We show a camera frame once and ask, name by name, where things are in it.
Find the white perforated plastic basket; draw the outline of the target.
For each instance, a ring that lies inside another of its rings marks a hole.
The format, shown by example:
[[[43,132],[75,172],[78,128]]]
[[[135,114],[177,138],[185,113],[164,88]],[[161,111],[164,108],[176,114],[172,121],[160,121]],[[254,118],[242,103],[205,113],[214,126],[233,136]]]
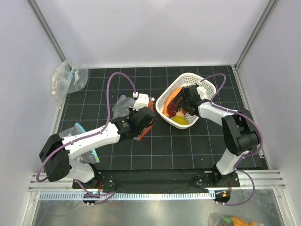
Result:
[[[208,100],[210,100],[214,94],[216,93],[216,87],[209,81],[205,80],[200,82],[204,78],[196,75],[194,73],[183,73],[181,74],[167,89],[161,94],[161,96],[157,99],[155,107],[158,114],[161,116],[163,120],[168,122],[171,126],[177,129],[188,129],[192,125],[194,125],[199,119],[198,116],[192,116],[189,113],[186,113],[184,118],[189,122],[189,125],[180,125],[175,123],[172,118],[167,117],[163,111],[166,106],[168,99],[171,95],[179,88],[187,85],[201,85],[207,90]]]

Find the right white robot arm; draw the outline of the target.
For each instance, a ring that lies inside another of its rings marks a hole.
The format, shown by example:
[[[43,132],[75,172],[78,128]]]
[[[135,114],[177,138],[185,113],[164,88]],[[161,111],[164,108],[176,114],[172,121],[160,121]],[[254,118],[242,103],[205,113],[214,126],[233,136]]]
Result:
[[[224,186],[237,168],[241,159],[261,142],[258,128],[251,112],[224,108],[207,99],[201,99],[198,86],[182,88],[181,104],[190,115],[208,119],[222,127],[225,151],[212,169],[212,182]]]

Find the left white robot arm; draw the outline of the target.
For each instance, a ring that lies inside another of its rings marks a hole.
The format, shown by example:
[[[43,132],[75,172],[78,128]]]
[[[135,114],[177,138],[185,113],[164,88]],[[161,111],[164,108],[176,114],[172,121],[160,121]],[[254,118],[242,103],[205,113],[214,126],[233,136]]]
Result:
[[[51,135],[39,153],[41,169],[46,180],[56,182],[71,178],[84,183],[88,188],[99,185],[100,176],[91,163],[81,163],[77,158],[102,146],[134,139],[149,129],[155,113],[148,107],[131,111],[126,117],[117,117],[108,124],[94,130],[70,137]]]

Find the orange zipper clear bag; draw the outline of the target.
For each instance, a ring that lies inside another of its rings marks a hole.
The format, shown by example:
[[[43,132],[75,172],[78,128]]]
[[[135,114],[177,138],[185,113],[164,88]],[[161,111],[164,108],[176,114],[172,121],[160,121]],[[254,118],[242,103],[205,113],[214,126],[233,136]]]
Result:
[[[122,95],[117,103],[112,108],[112,120],[111,123],[115,124],[120,134],[120,141],[134,139],[140,141],[142,137],[134,137],[132,128],[128,123],[128,116],[133,110],[135,99],[133,97],[126,97]],[[149,105],[148,108],[152,109],[154,103],[154,98],[149,96]]]

